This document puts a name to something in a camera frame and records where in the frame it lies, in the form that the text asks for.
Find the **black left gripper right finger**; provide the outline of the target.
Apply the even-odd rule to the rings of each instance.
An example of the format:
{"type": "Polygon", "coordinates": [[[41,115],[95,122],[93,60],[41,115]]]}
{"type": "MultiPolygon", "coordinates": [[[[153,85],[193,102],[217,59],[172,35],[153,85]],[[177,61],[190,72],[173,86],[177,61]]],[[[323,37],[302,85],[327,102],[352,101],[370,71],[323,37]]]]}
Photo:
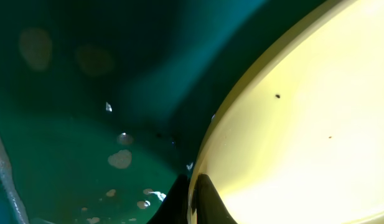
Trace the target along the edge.
{"type": "Polygon", "coordinates": [[[191,201],[197,224],[237,224],[207,174],[197,177],[191,201]]]}

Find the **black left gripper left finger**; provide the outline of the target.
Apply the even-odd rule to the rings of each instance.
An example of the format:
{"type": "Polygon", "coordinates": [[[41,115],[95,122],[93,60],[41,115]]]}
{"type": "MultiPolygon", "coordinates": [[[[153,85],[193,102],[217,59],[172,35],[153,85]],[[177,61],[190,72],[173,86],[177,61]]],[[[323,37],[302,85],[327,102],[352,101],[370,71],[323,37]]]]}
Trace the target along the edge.
{"type": "Polygon", "coordinates": [[[147,224],[188,224],[189,184],[190,179],[186,175],[179,175],[161,206],[147,224]]]}

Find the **yellow plate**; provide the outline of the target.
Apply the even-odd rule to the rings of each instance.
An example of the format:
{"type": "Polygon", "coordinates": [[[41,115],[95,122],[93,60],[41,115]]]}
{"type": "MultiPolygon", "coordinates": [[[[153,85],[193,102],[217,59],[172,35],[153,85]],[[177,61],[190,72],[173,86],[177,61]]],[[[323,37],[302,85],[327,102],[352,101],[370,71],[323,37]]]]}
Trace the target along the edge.
{"type": "Polygon", "coordinates": [[[384,223],[384,0],[326,1],[212,118],[207,174],[237,223],[384,223]]]}

